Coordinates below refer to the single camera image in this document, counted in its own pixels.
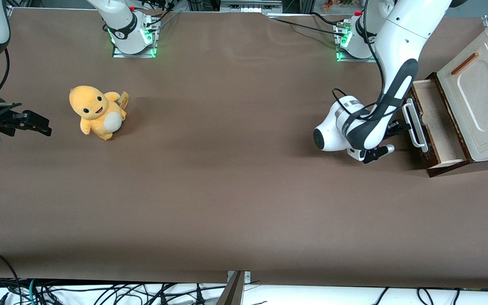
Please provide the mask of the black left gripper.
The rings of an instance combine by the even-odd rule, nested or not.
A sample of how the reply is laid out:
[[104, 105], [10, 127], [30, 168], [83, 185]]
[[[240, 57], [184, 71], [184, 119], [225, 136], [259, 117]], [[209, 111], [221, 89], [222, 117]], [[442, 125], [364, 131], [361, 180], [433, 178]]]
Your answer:
[[393, 123], [388, 125], [383, 140], [386, 140], [392, 136], [401, 136], [408, 133], [408, 130], [410, 129], [412, 129], [412, 126], [405, 122], [405, 120], [395, 120]]

